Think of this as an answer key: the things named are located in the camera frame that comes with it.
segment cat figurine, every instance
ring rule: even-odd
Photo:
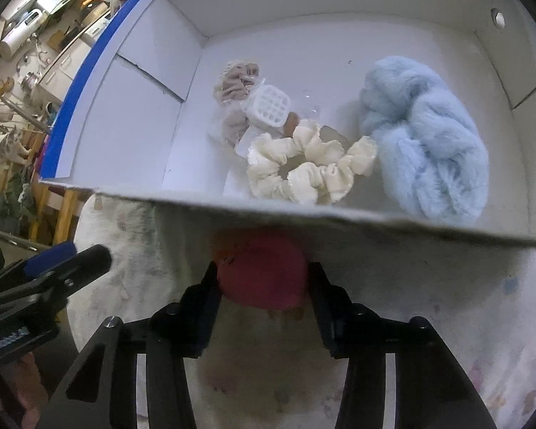
[[[13,161],[17,164],[26,164],[26,158],[30,154],[20,143],[23,131],[14,128],[7,134],[0,135],[0,164]]]

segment cream scrunchie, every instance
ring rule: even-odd
[[[369,176],[377,145],[361,137],[347,153],[337,140],[323,142],[320,126],[303,119],[292,138],[273,139],[262,134],[248,153],[248,180],[257,198],[289,199],[297,203],[335,203],[352,189],[356,174]],[[290,171],[287,179],[278,173],[289,158],[304,155],[306,162]]]

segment fluffy blue yarn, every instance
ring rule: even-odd
[[[359,94],[385,193],[409,215],[468,226],[488,196],[488,153],[465,107],[431,68],[389,56]]]

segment white plastic cube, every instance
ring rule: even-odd
[[[282,127],[290,114],[290,97],[273,85],[261,85],[254,90],[244,112],[258,127]]]

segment red ball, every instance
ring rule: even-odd
[[[307,261],[283,234],[260,232],[217,260],[222,293],[235,303],[267,310],[300,306],[307,292]]]

